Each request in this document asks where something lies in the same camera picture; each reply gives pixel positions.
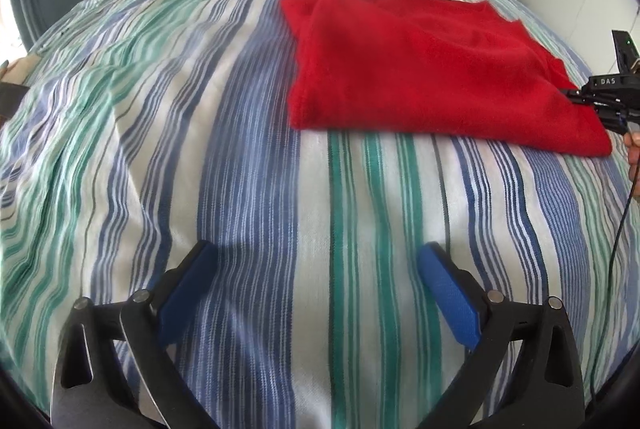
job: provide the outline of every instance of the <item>metal screw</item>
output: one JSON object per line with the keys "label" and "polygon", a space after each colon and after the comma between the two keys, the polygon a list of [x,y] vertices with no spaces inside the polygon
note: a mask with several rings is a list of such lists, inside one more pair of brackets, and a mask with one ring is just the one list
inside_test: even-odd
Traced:
{"label": "metal screw", "polygon": [[74,308],[76,310],[82,310],[83,308],[86,308],[88,304],[89,299],[87,299],[86,297],[81,297],[74,303]]}
{"label": "metal screw", "polygon": [[151,297],[149,290],[144,290],[144,289],[138,290],[131,296],[134,303],[143,303],[146,300],[148,300],[149,297]]}
{"label": "metal screw", "polygon": [[557,297],[551,296],[548,299],[549,306],[551,306],[554,310],[559,310],[562,308],[562,301]]}
{"label": "metal screw", "polygon": [[499,304],[504,301],[504,295],[502,295],[502,292],[498,292],[498,290],[489,290],[486,296],[494,304]]}

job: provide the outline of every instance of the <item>black cable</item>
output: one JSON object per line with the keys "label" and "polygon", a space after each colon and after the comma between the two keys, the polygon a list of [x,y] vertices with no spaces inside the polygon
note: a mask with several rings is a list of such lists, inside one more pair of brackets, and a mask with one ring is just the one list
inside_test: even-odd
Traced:
{"label": "black cable", "polygon": [[598,345],[596,346],[596,351],[593,356],[593,367],[591,367],[591,376],[590,376],[590,391],[591,391],[591,404],[593,408],[596,406],[596,390],[595,390],[595,380],[596,380],[596,368],[598,367],[598,357],[600,356],[600,352],[602,351],[602,344],[604,343],[604,338],[607,333],[607,329],[609,328],[609,309],[611,308],[611,292],[613,287],[613,263],[616,261],[616,252],[618,251],[618,244],[620,243],[620,237],[622,236],[622,231],[625,227],[625,219],[626,215],[628,215],[629,207],[631,206],[631,201],[634,199],[634,191],[636,190],[636,182],[638,180],[638,174],[640,174],[640,160],[638,160],[638,164],[636,165],[636,174],[634,174],[634,179],[631,183],[631,191],[629,192],[629,197],[626,200],[625,210],[622,212],[622,219],[620,219],[620,225],[618,226],[618,232],[616,233],[616,239],[613,242],[613,249],[611,250],[611,256],[609,257],[609,273],[607,274],[607,302],[604,313],[604,326],[602,327],[602,331],[600,332],[600,338],[598,340]]}

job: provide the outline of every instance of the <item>bed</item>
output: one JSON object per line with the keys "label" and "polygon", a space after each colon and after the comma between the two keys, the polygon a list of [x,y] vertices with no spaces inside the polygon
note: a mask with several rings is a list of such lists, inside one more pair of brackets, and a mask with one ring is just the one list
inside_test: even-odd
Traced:
{"label": "bed", "polygon": [[[465,358],[418,279],[428,241],[485,289],[562,298],[588,376],[629,190],[621,139],[590,159],[296,132],[295,44],[278,1],[86,0],[36,44],[31,90],[0,132],[0,359],[20,388],[48,411],[74,300],[125,300],[199,239],[219,247],[220,268],[170,352],[222,427],[416,427]],[[535,15],[489,1],[586,80]],[[639,234],[634,205],[597,385],[640,338]]]}

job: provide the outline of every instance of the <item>blue gripper pad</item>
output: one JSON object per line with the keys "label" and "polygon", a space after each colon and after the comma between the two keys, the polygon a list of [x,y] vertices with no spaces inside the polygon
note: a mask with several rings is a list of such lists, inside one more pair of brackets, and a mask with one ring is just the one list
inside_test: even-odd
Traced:
{"label": "blue gripper pad", "polygon": [[218,250],[206,243],[158,312],[158,344],[161,348],[176,343],[193,319],[200,298],[211,286],[218,269]]}
{"label": "blue gripper pad", "polygon": [[468,349],[480,341],[480,318],[430,245],[418,250],[418,274],[427,285],[456,340]]}

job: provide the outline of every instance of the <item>red cloth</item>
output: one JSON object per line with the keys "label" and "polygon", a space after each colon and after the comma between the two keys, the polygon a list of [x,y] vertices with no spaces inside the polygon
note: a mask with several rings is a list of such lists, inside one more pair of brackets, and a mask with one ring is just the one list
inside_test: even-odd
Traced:
{"label": "red cloth", "polygon": [[432,132],[581,156],[611,153],[564,64],[487,2],[281,0],[298,39],[299,129]]}

